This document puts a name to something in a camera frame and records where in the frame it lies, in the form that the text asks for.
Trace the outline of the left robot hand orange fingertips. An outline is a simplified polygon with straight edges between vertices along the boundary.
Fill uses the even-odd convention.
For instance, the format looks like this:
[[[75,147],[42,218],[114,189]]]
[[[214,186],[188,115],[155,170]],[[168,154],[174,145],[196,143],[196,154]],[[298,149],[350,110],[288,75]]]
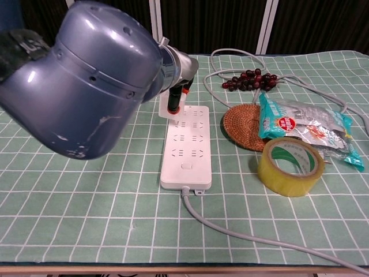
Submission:
[[[177,114],[184,86],[191,86],[199,64],[190,57],[171,46],[160,46],[163,55],[162,71],[164,73],[163,91],[169,91],[167,111]]]

